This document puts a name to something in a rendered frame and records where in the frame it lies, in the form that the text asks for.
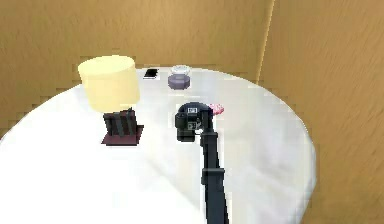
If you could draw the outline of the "grey glass bowl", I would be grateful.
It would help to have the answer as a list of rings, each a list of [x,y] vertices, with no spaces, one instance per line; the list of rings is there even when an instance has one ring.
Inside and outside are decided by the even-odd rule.
[[[190,86],[189,73],[191,68],[187,65],[175,65],[171,68],[168,77],[168,86],[173,90],[185,90]]]

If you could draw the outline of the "white round table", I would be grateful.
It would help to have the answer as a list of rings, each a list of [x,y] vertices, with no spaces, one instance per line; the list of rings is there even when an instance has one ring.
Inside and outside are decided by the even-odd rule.
[[[191,71],[183,91],[169,72],[142,79],[135,147],[103,144],[102,116],[73,87],[27,114],[0,140],[0,224],[206,224],[198,142],[176,138],[189,101],[219,104],[214,119],[231,224],[300,224],[316,184],[303,122],[247,80]]]

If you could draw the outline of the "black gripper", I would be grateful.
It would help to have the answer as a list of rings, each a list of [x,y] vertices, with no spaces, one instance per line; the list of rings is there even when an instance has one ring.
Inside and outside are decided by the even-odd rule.
[[[177,129],[177,140],[180,142],[194,142],[195,131],[188,123],[185,113],[177,113],[175,115],[175,127]]]

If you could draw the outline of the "pink round object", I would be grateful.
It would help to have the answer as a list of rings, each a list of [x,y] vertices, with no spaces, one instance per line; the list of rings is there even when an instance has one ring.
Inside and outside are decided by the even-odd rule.
[[[209,107],[212,109],[214,116],[224,112],[224,107],[221,104],[209,104]]]

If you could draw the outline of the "yellow shade table lamp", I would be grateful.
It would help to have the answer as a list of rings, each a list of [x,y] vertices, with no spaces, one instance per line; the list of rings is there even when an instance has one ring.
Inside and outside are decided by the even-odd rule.
[[[107,146],[137,146],[144,126],[137,123],[133,107],[140,100],[135,61],[110,55],[88,59],[78,65],[90,106],[103,114]]]

